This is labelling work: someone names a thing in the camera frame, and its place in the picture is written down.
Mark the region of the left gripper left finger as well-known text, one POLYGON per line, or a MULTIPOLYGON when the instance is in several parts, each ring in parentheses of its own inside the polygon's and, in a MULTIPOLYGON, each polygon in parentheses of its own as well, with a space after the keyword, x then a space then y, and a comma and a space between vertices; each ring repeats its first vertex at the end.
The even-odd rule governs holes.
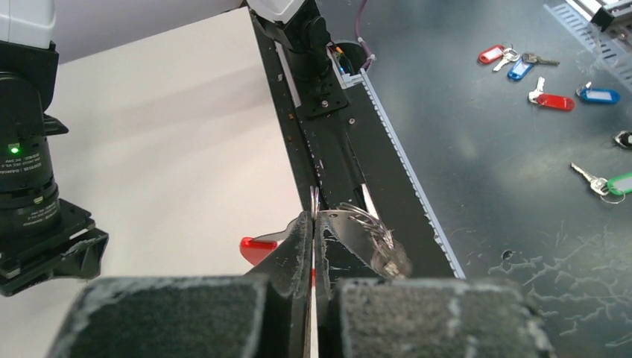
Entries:
POLYGON ((50 357, 301 357, 308 348, 314 219, 237 276, 106 277, 71 306, 50 357))

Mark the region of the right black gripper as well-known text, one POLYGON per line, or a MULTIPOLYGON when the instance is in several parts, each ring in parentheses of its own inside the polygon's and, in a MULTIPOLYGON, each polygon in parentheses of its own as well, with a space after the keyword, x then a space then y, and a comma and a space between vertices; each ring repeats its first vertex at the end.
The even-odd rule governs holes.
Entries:
POLYGON ((50 231, 1 240, 1 295, 10 297, 57 278, 90 280, 101 273, 109 234, 98 229, 91 213, 60 201, 60 223, 50 231))

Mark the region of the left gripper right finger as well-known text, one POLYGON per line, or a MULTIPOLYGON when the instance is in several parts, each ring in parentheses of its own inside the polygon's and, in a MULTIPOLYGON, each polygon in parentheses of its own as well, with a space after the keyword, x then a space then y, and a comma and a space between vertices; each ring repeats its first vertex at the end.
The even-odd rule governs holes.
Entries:
POLYGON ((378 276, 315 222, 322 357, 554 357, 533 302, 508 280, 378 276))

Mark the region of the metal key holder red handle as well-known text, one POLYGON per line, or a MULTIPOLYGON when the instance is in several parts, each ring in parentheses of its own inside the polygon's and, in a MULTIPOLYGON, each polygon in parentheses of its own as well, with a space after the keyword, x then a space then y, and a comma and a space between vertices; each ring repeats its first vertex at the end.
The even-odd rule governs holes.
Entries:
MULTIPOLYGON (((413 265, 403 246, 395 240, 392 231, 380 219, 370 195, 367 184, 361 185, 361 198, 365 208, 350 202, 339 204, 334 210, 326 210, 329 215, 327 228, 333 239, 327 242, 339 242, 342 247, 355 255, 363 264, 379 276, 387 279, 406 279, 413 271, 413 265)), ((284 242, 298 223, 292 219, 284 230, 261 236, 245 236, 239 244, 243 258, 252 266, 257 266, 284 242)))

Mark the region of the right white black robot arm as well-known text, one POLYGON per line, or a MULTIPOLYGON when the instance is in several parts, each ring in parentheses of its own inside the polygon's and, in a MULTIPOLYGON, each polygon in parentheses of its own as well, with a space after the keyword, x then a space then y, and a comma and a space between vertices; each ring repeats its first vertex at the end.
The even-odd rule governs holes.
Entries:
POLYGON ((68 128, 47 114, 59 66, 52 1, 1 3, 1 295, 101 272, 109 236, 60 197, 48 140, 68 128))

